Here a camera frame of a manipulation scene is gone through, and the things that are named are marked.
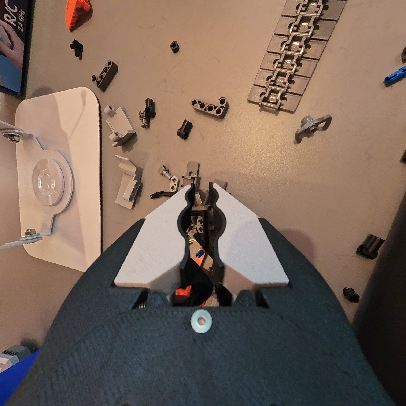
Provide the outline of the grey wing-shaped toy piece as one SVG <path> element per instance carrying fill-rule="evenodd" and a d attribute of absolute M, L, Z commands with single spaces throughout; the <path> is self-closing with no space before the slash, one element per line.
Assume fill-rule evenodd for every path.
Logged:
<path fill-rule="evenodd" d="M 312 136 L 312 134 L 318 130 L 318 127 L 322 125 L 321 130 L 326 131 L 332 122 L 332 116 L 329 114 L 324 115 L 321 118 L 314 119 L 311 116 L 306 116 L 301 120 L 301 128 L 295 133 L 295 142 L 299 144 L 302 142 L 304 136 Z"/>

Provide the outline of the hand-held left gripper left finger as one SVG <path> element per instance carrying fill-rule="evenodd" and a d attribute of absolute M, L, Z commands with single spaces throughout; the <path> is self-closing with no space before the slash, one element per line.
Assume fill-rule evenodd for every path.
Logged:
<path fill-rule="evenodd" d="M 180 219 L 194 197 L 194 184 L 187 185 L 144 218 L 115 277 L 116 286 L 150 290 L 180 287 L 180 265 L 189 255 L 189 242 Z"/>

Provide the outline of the printed toy packaging box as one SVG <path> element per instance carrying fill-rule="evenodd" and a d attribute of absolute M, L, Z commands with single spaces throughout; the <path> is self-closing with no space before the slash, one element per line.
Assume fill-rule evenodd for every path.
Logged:
<path fill-rule="evenodd" d="M 0 2 L 0 88 L 1 93 L 19 98 L 26 92 L 34 4 L 31 0 Z"/>

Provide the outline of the light grey holed curved panel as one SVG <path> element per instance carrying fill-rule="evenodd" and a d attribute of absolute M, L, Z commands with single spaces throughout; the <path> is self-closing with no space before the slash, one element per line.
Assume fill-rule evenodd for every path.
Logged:
<path fill-rule="evenodd" d="M 115 155 L 119 160 L 119 168 L 123 171 L 121 185 L 115 203 L 127 209 L 132 209 L 136 194 L 140 187 L 141 172 L 128 158 Z"/>

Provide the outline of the dark grey short bent liftarm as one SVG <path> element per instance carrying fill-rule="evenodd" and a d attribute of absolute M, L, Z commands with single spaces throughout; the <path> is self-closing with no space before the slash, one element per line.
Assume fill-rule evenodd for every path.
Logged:
<path fill-rule="evenodd" d="M 96 87 L 104 92 L 108 88 L 118 70 L 118 65 L 112 60 L 109 60 L 99 75 L 92 75 L 92 82 L 96 85 Z"/>

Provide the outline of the orange curved toy piece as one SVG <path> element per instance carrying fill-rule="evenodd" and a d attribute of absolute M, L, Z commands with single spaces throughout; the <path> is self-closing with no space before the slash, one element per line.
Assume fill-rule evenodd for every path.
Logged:
<path fill-rule="evenodd" d="M 65 10 L 65 22 L 68 30 L 73 32 L 75 29 L 89 21 L 93 10 L 88 0 L 68 0 Z"/>

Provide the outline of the blue toy pin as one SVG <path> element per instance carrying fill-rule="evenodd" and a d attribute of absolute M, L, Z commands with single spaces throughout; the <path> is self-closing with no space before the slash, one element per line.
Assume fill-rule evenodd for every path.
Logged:
<path fill-rule="evenodd" d="M 396 72 L 384 78 L 384 85 L 390 86 L 406 77 L 406 66 L 399 68 Z"/>

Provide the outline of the dark studded panel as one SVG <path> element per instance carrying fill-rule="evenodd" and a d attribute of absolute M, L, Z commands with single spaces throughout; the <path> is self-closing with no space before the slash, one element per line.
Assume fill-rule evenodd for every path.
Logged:
<path fill-rule="evenodd" d="M 369 364 L 396 405 L 406 404 L 406 197 L 380 250 L 353 322 Z"/>

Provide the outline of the black axle pin connector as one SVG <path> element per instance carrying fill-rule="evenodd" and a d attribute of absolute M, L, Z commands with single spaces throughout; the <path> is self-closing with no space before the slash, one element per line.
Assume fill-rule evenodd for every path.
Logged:
<path fill-rule="evenodd" d="M 141 127 L 148 129 L 150 127 L 150 120 L 154 119 L 156 116 L 155 103 L 153 99 L 145 99 L 145 109 L 139 111 L 139 119 L 141 121 Z"/>

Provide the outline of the black hollow connector block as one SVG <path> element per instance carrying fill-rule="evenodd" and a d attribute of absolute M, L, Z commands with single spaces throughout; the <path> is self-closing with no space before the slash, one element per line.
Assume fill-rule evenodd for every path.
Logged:
<path fill-rule="evenodd" d="M 374 260 L 378 256 L 378 251 L 384 242 L 384 239 L 369 234 L 363 243 L 358 246 L 356 254 L 366 259 Z"/>

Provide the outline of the grey ribbed part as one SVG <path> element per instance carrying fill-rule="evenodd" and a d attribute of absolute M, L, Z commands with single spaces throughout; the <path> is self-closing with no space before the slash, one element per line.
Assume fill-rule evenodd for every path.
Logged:
<path fill-rule="evenodd" d="M 0 353 L 0 372 L 12 367 L 16 363 L 32 354 L 26 346 L 13 345 Z"/>

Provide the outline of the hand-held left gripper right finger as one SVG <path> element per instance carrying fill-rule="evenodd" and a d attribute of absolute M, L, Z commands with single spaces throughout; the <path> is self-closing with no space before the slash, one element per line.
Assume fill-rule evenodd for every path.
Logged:
<path fill-rule="evenodd" d="M 279 261 L 263 225 L 267 221 L 226 192 L 210 183 L 213 208 L 214 280 L 233 297 L 241 291 L 286 287 L 289 279 Z"/>

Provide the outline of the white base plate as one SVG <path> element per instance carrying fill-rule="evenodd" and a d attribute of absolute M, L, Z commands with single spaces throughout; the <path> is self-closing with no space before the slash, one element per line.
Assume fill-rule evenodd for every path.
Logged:
<path fill-rule="evenodd" d="M 85 272 L 101 254 L 99 102 L 86 87 L 27 99 L 15 126 L 33 136 L 16 143 L 21 233 L 42 240 L 26 244 L 33 257 Z M 43 159 L 56 162 L 64 193 L 52 206 L 34 193 L 33 171 Z"/>

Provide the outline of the dark grey long bent liftarm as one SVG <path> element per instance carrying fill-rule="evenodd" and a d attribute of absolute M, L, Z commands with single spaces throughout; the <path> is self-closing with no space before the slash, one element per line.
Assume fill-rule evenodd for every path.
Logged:
<path fill-rule="evenodd" d="M 193 109 L 214 118 L 223 119 L 227 113 L 229 104 L 225 97 L 220 97 L 217 105 L 206 103 L 199 99 L 192 99 L 190 105 Z"/>

